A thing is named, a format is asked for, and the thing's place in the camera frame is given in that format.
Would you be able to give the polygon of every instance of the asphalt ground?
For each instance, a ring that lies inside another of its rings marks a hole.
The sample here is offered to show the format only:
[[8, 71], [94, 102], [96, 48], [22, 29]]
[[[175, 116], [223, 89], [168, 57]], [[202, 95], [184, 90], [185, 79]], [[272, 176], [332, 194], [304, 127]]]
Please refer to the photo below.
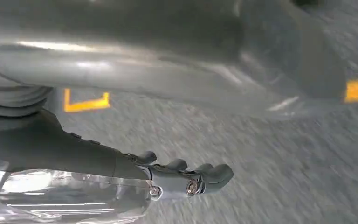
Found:
[[[321, 23], [346, 76], [358, 78], [358, 0], [330, 0], [308, 12]], [[74, 102], [99, 90], [71, 91]], [[322, 117], [268, 121], [191, 105], [110, 93], [110, 107], [67, 113], [58, 89], [47, 108], [68, 132], [123, 152], [154, 151], [159, 163], [229, 164], [218, 194], [157, 202], [142, 224], [358, 224], [358, 105]]]

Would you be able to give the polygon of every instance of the bolt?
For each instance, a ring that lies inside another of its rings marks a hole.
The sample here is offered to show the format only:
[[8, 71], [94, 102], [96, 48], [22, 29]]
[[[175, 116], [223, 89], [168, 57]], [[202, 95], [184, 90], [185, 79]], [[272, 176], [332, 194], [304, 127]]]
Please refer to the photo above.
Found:
[[156, 196], [160, 193], [160, 188], [156, 187], [156, 186], [151, 186], [150, 187], [150, 194], [153, 196]]
[[198, 184], [196, 180], [191, 180], [187, 184], [187, 195], [193, 196], [197, 192]]

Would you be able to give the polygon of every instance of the gray robotic arm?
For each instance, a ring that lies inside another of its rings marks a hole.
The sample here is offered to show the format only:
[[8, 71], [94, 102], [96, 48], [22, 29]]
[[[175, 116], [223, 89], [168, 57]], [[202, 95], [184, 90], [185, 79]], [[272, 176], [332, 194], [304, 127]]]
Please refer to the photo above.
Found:
[[189, 171], [156, 159], [66, 133], [47, 111], [0, 116], [0, 223], [130, 222], [152, 201], [213, 193], [234, 175], [227, 165]]

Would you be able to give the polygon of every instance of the transparent plastic cover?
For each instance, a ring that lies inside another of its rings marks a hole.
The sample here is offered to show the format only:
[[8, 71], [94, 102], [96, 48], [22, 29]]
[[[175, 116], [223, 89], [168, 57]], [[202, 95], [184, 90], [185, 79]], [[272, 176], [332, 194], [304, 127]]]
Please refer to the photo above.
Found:
[[0, 224], [124, 224], [150, 203], [145, 180], [6, 167], [0, 162]]

